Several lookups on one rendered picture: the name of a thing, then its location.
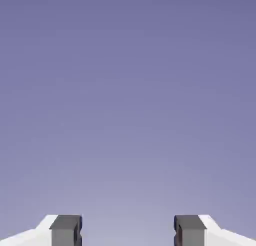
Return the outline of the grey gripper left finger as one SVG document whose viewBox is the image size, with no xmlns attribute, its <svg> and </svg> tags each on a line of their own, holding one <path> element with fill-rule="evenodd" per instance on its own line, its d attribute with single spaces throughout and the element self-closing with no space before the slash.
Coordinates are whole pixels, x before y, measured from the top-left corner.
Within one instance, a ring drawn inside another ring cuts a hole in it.
<svg viewBox="0 0 256 246">
<path fill-rule="evenodd" d="M 33 229 L 0 240 L 0 246 L 83 246 L 83 217 L 48 214 Z"/>
</svg>

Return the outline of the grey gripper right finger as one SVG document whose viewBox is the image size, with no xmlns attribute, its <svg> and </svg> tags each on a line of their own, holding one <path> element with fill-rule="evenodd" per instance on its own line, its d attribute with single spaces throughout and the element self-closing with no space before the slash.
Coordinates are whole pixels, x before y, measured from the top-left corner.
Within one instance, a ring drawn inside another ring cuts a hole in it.
<svg viewBox="0 0 256 246">
<path fill-rule="evenodd" d="M 208 214 L 175 215 L 173 227 L 173 246 L 256 246 L 256 239 L 222 229 Z"/>
</svg>

